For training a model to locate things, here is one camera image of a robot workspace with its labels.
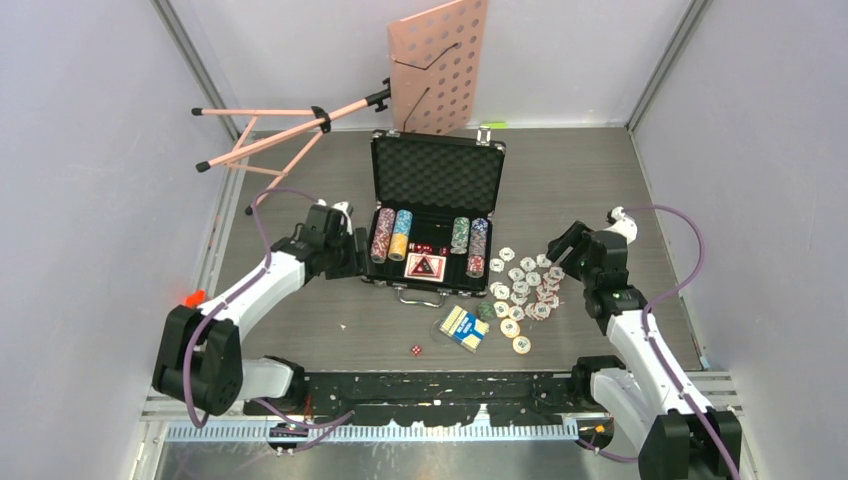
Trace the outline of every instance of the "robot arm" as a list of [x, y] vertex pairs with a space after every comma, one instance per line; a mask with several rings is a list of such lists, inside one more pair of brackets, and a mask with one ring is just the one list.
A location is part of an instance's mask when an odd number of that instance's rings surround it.
[[[560, 266], [583, 284], [586, 313], [622, 356], [582, 357], [572, 370], [578, 392], [606, 408], [639, 454], [645, 479], [688, 478], [689, 466], [703, 462], [717, 475], [727, 475], [715, 443], [696, 418], [692, 406], [675, 387], [693, 400], [698, 415], [716, 427], [738, 465], [741, 427], [732, 412], [718, 412], [686, 376], [666, 345], [652, 313], [643, 324], [647, 301], [628, 283], [627, 246], [636, 239], [636, 222], [621, 207], [607, 216], [610, 226], [593, 231], [574, 224], [548, 244], [551, 261], [570, 249]], [[691, 455], [696, 447], [699, 455]]]
[[327, 279], [363, 273], [367, 233], [364, 228], [352, 228], [350, 213], [346, 202], [332, 207], [312, 205], [295, 234], [271, 246], [270, 263], [261, 262], [226, 292], [198, 308], [174, 308], [165, 322], [153, 388], [184, 400], [183, 358], [189, 338], [203, 318], [224, 303], [201, 333], [198, 344], [205, 349], [196, 348], [192, 353], [195, 406], [220, 415], [236, 400], [248, 398], [268, 397], [281, 399], [280, 406], [299, 405], [305, 395], [303, 368], [278, 358], [242, 360], [241, 342], [271, 308], [312, 278], [322, 273]]

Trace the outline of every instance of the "case lid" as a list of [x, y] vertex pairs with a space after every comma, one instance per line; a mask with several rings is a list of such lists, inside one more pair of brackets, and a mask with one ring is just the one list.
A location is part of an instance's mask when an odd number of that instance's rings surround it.
[[506, 145], [375, 130], [374, 190], [381, 204], [485, 216], [498, 201]]

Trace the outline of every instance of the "black case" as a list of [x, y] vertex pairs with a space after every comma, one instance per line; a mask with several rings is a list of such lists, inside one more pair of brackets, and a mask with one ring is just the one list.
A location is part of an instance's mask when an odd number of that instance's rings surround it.
[[[383, 207], [412, 212], [410, 243], [427, 243], [435, 249], [450, 247], [456, 217], [486, 218], [486, 261], [483, 276], [465, 274], [468, 255], [448, 255], [444, 282], [404, 277], [406, 261], [375, 264], [368, 259], [364, 280], [395, 287], [403, 303], [441, 306], [450, 294], [485, 296], [489, 284], [492, 214], [498, 199], [506, 155], [503, 142], [490, 141], [490, 131], [481, 128], [477, 140], [375, 130], [371, 136], [371, 160], [377, 208], [371, 219], [368, 247], [374, 239], [377, 216]], [[438, 292], [438, 304], [407, 301], [406, 288]]]

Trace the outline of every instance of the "wood grain surface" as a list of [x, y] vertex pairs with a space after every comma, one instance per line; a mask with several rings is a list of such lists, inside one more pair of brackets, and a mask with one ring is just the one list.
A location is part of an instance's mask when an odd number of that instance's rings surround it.
[[[461, 131], [471, 136], [474, 132]], [[648, 190], [627, 132], [620, 128], [496, 130], [493, 138], [506, 142], [507, 155], [497, 210], [493, 251], [512, 247], [518, 258], [545, 251], [574, 220], [590, 227], [606, 225], [607, 211], [617, 205], [650, 203]], [[308, 136], [279, 145], [250, 159], [250, 164], [281, 169]], [[354, 206], [355, 226], [367, 226], [375, 206], [369, 132], [333, 132], [323, 138], [292, 171], [282, 186], [302, 189], [332, 204], [347, 200]], [[254, 220], [242, 213], [271, 177], [248, 173], [227, 244], [218, 291], [237, 281], [262, 258], [262, 242]], [[307, 200], [278, 195], [260, 207], [272, 241], [290, 235], [305, 219]], [[671, 265], [656, 217], [634, 215], [639, 238], [630, 247], [631, 282], [651, 298], [674, 284]], [[511, 285], [506, 273], [490, 281]], [[567, 279], [559, 292], [562, 305], [544, 322], [525, 320], [522, 334], [532, 342], [526, 355], [492, 322], [490, 333], [476, 353], [453, 343], [436, 328], [450, 306], [472, 310], [480, 302], [452, 297], [445, 307], [409, 306], [395, 292], [364, 284], [358, 278], [326, 281], [316, 278], [280, 302], [250, 332], [243, 345], [246, 358], [275, 355], [303, 365], [307, 371], [365, 370], [568, 370], [578, 357], [612, 354], [583, 308], [579, 282]], [[413, 292], [411, 298], [435, 300], [436, 295]], [[678, 301], [659, 305], [660, 330], [684, 368], [699, 368], [686, 317]], [[423, 353], [414, 357], [413, 345]]]

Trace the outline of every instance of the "pink perforated board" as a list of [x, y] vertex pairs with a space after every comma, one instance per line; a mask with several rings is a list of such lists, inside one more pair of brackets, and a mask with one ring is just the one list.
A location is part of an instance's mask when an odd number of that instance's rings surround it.
[[456, 0], [389, 24], [397, 130], [445, 135], [471, 118], [488, 6]]

